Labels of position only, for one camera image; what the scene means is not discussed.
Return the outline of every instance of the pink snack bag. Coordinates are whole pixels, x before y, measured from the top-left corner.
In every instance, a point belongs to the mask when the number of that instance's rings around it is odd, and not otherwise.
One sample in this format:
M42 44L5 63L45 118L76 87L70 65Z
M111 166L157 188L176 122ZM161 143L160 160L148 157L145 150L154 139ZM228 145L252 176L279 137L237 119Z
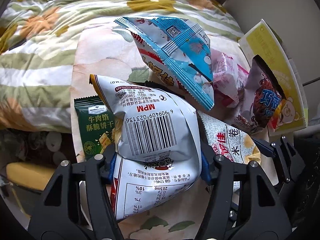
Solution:
M211 61L216 98L224 106L236 107L238 91L246 84L249 73L240 66L236 57L215 49L211 49Z

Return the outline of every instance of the striped comforter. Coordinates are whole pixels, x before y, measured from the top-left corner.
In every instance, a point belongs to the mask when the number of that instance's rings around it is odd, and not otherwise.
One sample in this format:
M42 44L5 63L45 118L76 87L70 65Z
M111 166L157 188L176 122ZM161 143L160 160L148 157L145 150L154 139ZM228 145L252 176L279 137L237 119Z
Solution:
M235 42L243 35L215 0L11 0L0 18L0 127L71 132L69 88L81 32L148 15L187 18Z

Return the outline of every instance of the qr code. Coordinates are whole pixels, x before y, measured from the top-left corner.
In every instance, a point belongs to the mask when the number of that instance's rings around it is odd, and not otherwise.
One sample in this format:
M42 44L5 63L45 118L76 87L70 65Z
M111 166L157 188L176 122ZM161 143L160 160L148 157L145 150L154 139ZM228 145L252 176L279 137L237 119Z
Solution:
M167 29L167 32L170 34L171 37L175 37L177 35L179 35L181 33L181 31L179 31L174 25L172 25L171 27L169 27Z

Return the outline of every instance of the floral blanket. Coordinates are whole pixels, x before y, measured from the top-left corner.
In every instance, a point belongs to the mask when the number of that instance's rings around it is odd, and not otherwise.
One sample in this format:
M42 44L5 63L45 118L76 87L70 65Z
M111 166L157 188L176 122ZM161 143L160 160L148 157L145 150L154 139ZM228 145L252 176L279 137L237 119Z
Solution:
M0 127L71 132L80 34L129 15L187 18L230 41L243 35L214 0L11 0L0 18Z

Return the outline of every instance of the white snack bag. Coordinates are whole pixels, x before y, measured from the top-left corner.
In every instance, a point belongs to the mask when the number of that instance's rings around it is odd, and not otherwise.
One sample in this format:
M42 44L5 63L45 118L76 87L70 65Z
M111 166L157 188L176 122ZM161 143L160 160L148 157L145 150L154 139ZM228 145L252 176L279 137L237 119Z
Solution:
M246 84L249 73L232 54L211 49L211 61L217 99L226 107L236 107L239 103L238 91Z
M201 173L196 110L159 89L93 74L90 80L116 119L111 192L116 219L188 189Z

